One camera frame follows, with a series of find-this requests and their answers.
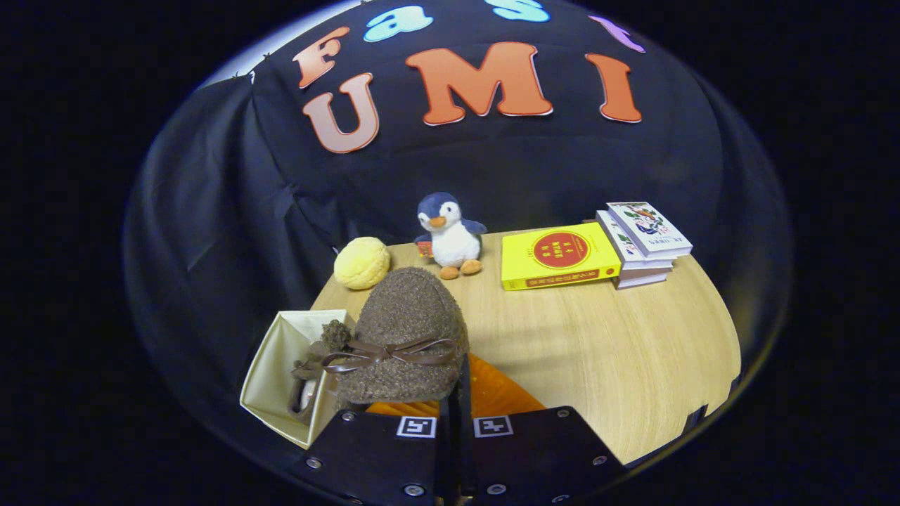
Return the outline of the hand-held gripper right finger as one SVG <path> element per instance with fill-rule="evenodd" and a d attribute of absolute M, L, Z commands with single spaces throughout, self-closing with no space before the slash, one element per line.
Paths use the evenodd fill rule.
<path fill-rule="evenodd" d="M 470 505 L 573 502 L 626 467 L 569 406 L 474 417 L 462 439 L 461 493 Z"/>

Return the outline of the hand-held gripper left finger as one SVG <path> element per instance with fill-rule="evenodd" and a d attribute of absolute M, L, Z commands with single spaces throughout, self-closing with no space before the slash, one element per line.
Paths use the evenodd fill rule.
<path fill-rule="evenodd" d="M 341 410 L 292 474 L 346 505 L 449 505 L 447 417 Z"/>

